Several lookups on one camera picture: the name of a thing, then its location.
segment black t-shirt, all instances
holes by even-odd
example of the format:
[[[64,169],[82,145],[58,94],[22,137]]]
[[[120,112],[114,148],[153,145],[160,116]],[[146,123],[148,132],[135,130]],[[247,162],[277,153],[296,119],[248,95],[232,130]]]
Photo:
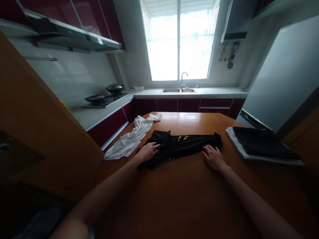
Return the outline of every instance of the black t-shirt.
[[[146,143],[156,142],[160,144],[157,148],[159,152],[151,159],[143,162],[139,168],[155,168],[160,162],[169,159],[175,159],[198,153],[203,150],[203,147],[210,144],[214,148],[223,147],[221,136],[217,133],[213,135],[170,135],[170,131],[154,130],[151,138]]]
[[[269,130],[233,127],[234,133],[247,154],[282,159],[296,159],[300,156],[285,147]]]

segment sink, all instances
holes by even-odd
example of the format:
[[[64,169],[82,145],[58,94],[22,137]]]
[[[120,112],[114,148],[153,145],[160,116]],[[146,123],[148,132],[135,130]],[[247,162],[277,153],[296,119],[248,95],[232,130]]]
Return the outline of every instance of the sink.
[[[189,89],[163,89],[161,93],[197,93],[195,88]]]
[[[180,89],[164,89],[161,93],[179,93]]]
[[[187,92],[187,93],[194,92],[194,93],[196,93],[195,89],[182,89],[182,93],[183,92]]]

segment white refrigerator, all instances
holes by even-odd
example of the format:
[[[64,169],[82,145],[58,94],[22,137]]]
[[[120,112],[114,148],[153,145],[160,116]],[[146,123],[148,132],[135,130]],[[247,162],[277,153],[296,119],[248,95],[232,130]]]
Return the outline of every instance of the white refrigerator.
[[[277,133],[317,94],[318,86],[316,16],[280,29],[237,120],[248,127],[264,125]]]

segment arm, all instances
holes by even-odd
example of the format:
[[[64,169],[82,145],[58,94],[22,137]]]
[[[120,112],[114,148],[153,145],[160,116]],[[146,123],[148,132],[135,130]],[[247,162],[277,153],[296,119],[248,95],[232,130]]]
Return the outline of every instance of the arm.
[[[116,194],[126,184],[134,170],[144,161],[151,159],[159,147],[148,143],[127,164],[101,182],[63,220],[50,239],[83,238],[87,239],[88,227],[110,204]]]
[[[248,187],[223,159],[218,148],[211,145],[204,147],[202,155],[209,166],[219,171],[235,191],[247,213],[253,219],[259,232],[265,239],[272,238],[303,238],[288,224],[268,203]]]

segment window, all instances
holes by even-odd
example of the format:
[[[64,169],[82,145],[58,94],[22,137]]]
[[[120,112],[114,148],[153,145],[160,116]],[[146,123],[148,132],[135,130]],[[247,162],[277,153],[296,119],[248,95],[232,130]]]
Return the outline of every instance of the window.
[[[206,79],[220,0],[140,2],[152,80]]]

